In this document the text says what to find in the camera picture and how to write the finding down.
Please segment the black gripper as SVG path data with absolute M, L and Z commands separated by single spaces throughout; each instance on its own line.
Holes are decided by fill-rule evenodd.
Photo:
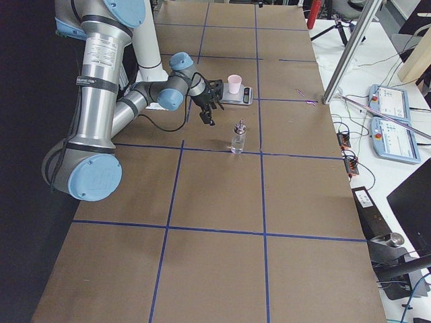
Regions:
M 194 103 L 201 108 L 201 113 L 199 114 L 202 122 L 208 124 L 209 126 L 214 126 L 215 122 L 212 119 L 212 109 L 209 103 L 209 90 L 205 89 L 201 94 L 193 96 L 192 100 Z

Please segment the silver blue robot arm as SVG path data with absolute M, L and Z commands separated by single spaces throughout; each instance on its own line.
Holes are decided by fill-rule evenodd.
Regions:
M 191 98 L 213 124 L 221 92 L 185 52 L 164 70 L 149 1 L 56 1 L 55 20 L 60 35 L 83 40 L 85 49 L 69 132 L 42 163 L 51 188 L 82 201 L 114 192 L 122 167 L 112 137 L 151 104 L 173 111 Z

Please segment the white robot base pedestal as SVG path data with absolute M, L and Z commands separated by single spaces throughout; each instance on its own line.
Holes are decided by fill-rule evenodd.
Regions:
M 150 1 L 138 1 L 145 9 L 143 22 L 133 29 L 132 45 L 140 78 L 146 91 L 161 108 L 175 111 L 184 96 L 176 89 L 168 89 L 168 74 L 163 69 Z

